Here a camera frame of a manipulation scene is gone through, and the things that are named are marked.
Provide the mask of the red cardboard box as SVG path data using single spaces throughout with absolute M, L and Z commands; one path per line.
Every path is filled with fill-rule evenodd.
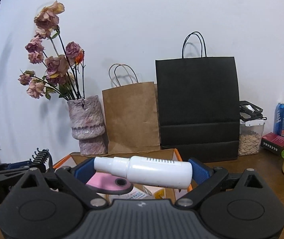
M 192 190 L 192 167 L 176 149 L 106 155 L 69 154 L 54 165 L 75 168 L 75 177 L 109 201 L 170 199 Z

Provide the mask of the pink handled black brush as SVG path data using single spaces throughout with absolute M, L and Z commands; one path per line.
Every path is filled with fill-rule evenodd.
M 81 164 L 68 169 L 71 174 L 92 191 L 109 195 L 122 195 L 133 189 L 133 184 L 122 177 L 108 173 L 97 172 L 94 169 L 94 159 L 90 158 Z

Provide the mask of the purple ceramic vase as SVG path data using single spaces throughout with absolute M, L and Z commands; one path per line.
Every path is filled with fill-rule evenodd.
M 82 155 L 106 153 L 106 128 L 98 96 L 67 101 L 72 137 L 79 141 Z

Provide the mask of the dried pink roses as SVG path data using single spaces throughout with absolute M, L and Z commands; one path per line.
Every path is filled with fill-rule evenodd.
M 63 43 L 59 15 L 64 11 L 64 5 L 54 1 L 34 18 L 35 35 L 25 49 L 30 64 L 44 66 L 44 74 L 25 70 L 18 78 L 34 99 L 50 100 L 54 93 L 66 101 L 85 98 L 85 50 L 76 42 Z

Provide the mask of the clear box of white beads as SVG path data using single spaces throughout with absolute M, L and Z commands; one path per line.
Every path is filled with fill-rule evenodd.
M 109 195 L 108 199 L 110 202 L 112 202 L 115 199 L 120 200 L 148 200 L 148 199 L 154 199 L 153 196 L 143 192 L 142 190 L 139 190 L 138 188 L 133 187 L 133 189 L 126 194 L 122 195 Z

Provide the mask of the clear seed container black lid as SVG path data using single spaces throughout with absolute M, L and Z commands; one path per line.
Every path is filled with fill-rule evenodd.
M 259 152 L 262 134 L 267 117 L 263 109 L 246 100 L 239 102 L 240 135 L 238 155 L 253 155 Z

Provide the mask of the blue drink can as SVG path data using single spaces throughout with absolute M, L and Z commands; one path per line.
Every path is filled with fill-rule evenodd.
M 284 138 L 284 103 L 279 103 L 276 106 L 273 132 Z

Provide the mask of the white cube power adapter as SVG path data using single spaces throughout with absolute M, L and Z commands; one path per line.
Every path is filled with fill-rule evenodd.
M 155 199 L 165 199 L 166 198 L 166 190 L 162 187 L 154 187 L 143 185 L 143 191 Z

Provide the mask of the dark red book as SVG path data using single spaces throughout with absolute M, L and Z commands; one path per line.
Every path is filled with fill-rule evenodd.
M 261 138 L 260 146 L 276 155 L 281 155 L 284 151 L 284 137 L 270 132 Z

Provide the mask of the white spray bottle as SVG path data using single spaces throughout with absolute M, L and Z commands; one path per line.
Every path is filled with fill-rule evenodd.
M 133 156 L 96 157 L 94 169 L 147 186 L 187 189 L 192 180 L 189 162 Z

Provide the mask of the brown paper bag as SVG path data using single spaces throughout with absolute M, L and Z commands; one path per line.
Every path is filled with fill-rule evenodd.
M 108 153 L 133 153 L 160 149 L 158 108 L 152 81 L 121 85 L 102 91 L 108 136 Z

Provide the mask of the black paper bag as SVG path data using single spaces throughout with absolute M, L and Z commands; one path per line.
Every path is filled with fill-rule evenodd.
M 192 32 L 201 56 L 155 63 L 160 145 L 183 160 L 234 160 L 239 149 L 239 87 L 234 57 L 209 57 L 203 35 Z

